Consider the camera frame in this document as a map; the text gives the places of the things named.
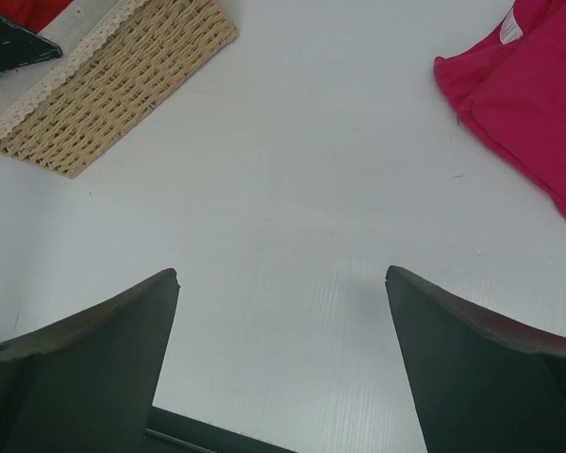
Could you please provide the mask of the magenta t shirt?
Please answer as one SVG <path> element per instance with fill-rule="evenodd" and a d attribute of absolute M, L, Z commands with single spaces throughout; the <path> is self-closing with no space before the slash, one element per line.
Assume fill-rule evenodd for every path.
<path fill-rule="evenodd" d="M 458 119 L 566 220 L 566 1 L 516 1 L 433 76 Z"/>

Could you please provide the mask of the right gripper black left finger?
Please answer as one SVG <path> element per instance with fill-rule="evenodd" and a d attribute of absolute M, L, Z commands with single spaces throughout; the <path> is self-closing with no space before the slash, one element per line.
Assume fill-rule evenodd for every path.
<path fill-rule="evenodd" d="M 0 452 L 137 451 L 178 294 L 166 269 L 0 343 Z"/>

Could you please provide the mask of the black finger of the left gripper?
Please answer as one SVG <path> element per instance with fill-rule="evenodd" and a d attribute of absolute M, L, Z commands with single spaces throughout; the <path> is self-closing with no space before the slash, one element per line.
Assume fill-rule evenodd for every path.
<path fill-rule="evenodd" d="M 0 14 L 0 74 L 62 57 L 56 43 Z"/>

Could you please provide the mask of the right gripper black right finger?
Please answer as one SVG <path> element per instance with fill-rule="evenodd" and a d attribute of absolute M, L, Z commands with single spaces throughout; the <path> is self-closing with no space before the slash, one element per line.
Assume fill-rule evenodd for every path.
<path fill-rule="evenodd" d="M 430 452 L 566 452 L 566 337 L 386 274 L 391 317 Z"/>

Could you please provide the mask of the wicker basket with cloth liner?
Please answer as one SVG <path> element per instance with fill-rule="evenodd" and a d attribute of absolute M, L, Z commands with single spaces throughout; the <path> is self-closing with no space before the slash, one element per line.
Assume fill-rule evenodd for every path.
<path fill-rule="evenodd" d="M 118 1 L 87 34 L 37 33 L 63 57 L 0 74 L 0 155 L 78 176 L 238 33 L 218 1 Z"/>

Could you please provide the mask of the red t shirt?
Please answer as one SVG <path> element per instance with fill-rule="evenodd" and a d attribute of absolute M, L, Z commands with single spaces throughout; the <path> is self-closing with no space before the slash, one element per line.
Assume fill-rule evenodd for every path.
<path fill-rule="evenodd" d="M 118 1 L 0 1 L 0 16 L 46 37 L 84 35 Z"/>

